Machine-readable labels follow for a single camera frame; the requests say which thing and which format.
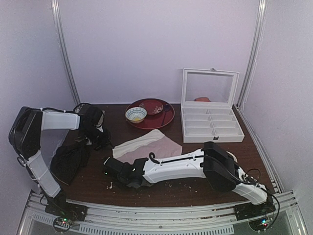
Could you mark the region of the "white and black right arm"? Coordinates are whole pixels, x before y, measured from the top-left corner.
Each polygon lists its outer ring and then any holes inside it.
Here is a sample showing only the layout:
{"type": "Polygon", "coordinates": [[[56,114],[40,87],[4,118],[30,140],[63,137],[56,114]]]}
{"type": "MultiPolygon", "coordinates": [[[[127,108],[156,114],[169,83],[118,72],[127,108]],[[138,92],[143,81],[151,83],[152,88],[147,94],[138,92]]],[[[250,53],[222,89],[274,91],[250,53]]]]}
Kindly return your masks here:
{"type": "Polygon", "coordinates": [[[202,149],[184,155],[158,159],[151,152],[147,158],[136,159],[133,164],[110,157],[103,165],[105,174],[130,188],[149,187],[174,179],[203,178],[215,191],[232,191],[253,206],[270,207],[273,204],[267,187],[244,172],[233,154],[212,141],[205,142],[202,149]]]}

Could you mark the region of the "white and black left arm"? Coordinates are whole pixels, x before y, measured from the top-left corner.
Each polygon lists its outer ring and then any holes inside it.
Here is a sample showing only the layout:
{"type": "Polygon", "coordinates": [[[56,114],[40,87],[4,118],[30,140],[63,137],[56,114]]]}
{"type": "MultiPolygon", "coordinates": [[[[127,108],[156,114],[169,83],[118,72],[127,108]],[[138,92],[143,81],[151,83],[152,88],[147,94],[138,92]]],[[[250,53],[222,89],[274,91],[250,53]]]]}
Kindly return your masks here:
{"type": "Polygon", "coordinates": [[[22,107],[9,133],[9,142],[18,162],[29,172],[47,200],[60,206],[66,194],[60,182],[69,185],[80,167],[86,166],[90,149],[110,146],[111,134],[103,126],[104,111],[89,103],[80,103],[72,111],[54,108],[22,107]],[[41,133],[45,130],[78,131],[78,138],[69,146],[57,149],[50,165],[41,152],[41,133]]]}

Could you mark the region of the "pink and cream underwear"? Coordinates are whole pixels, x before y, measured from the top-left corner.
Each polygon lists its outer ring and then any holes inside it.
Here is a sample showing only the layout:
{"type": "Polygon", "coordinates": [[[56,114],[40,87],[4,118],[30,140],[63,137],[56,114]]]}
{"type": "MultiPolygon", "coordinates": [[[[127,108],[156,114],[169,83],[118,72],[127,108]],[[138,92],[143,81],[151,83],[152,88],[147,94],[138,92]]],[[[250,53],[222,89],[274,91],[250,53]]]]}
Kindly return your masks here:
{"type": "Polygon", "coordinates": [[[157,158],[167,158],[182,154],[182,146],[165,136],[158,129],[124,142],[112,150],[115,159],[133,164],[136,159],[149,157],[153,152],[157,158]]]}

